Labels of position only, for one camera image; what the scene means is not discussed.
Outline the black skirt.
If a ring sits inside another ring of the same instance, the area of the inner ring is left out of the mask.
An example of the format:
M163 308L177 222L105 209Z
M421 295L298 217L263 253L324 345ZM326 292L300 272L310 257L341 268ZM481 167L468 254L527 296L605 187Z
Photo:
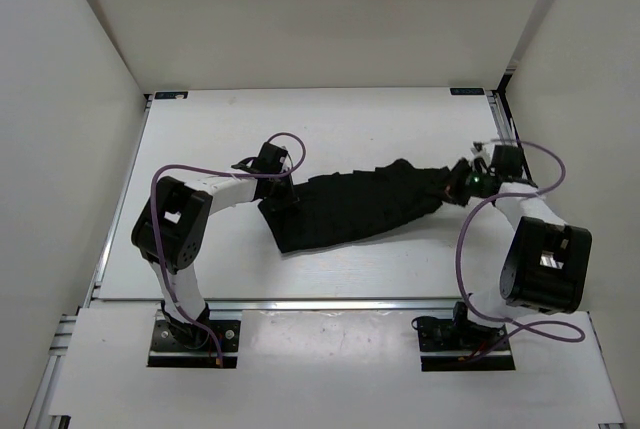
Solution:
M416 168L405 159L371 171L310 178L295 185L299 202L263 213L283 254L360 241L435 213L450 168Z

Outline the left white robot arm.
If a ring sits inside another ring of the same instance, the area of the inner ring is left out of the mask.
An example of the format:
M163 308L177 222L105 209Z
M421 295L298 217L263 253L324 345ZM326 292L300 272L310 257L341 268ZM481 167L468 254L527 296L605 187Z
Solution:
M132 244L153 269L163 296L161 310L174 338L188 349L206 344L209 309L194 263L209 217L238 204L292 198L291 172L220 173L183 182L163 176L134 224Z

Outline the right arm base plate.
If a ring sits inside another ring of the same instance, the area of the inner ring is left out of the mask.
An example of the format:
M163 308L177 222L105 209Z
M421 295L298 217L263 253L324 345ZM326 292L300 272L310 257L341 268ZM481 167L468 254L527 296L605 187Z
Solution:
M417 332L422 372L488 372L516 369L506 330L452 319L419 316Z

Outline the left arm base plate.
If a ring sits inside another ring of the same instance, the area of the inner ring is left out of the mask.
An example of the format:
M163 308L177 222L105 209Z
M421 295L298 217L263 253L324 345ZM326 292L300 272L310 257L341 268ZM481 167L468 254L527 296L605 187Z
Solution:
M195 342L184 344L176 339L169 323L157 316L153 326L147 366L149 368L235 369L241 333L241 321L232 319L210 320L222 351L219 357L209 335L199 335Z

